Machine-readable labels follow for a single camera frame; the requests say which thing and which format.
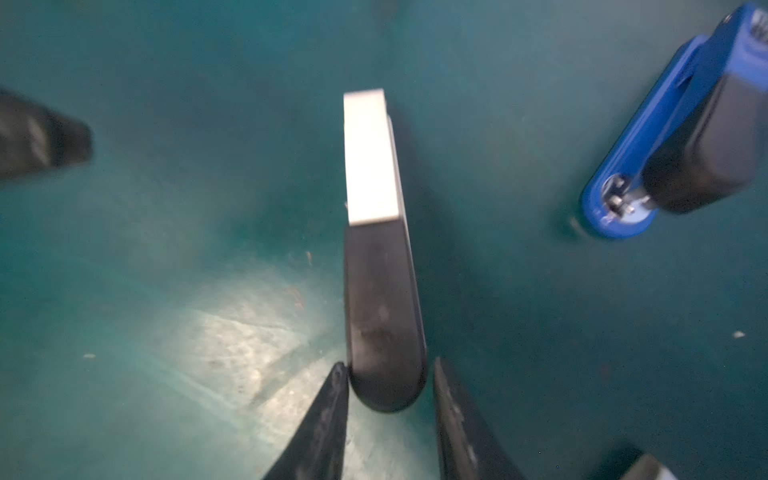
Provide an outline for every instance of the teal table surface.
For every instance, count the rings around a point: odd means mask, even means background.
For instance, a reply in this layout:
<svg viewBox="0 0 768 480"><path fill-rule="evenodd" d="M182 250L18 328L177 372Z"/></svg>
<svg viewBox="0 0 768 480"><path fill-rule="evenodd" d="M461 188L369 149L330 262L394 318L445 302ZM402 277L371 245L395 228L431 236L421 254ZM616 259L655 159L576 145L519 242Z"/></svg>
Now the teal table surface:
<svg viewBox="0 0 768 480"><path fill-rule="evenodd" d="M342 95L367 88L430 359L531 480L639 450L768 478L768 172L627 241L576 215L675 49L737 5L0 1L0 84L96 151L0 186L0 478L261 478L346 358ZM430 387L350 402L346 478L438 478Z"/></svg>

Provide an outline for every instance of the black and blue stapler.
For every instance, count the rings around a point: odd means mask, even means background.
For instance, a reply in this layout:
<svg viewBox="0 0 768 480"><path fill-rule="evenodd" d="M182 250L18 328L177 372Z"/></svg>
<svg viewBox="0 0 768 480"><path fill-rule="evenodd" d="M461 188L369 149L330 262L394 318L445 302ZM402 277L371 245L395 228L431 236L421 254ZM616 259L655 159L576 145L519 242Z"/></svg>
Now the black and blue stapler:
<svg viewBox="0 0 768 480"><path fill-rule="evenodd" d="M746 3L680 47L581 195L601 236L645 231L745 188L763 155L768 12Z"/></svg>

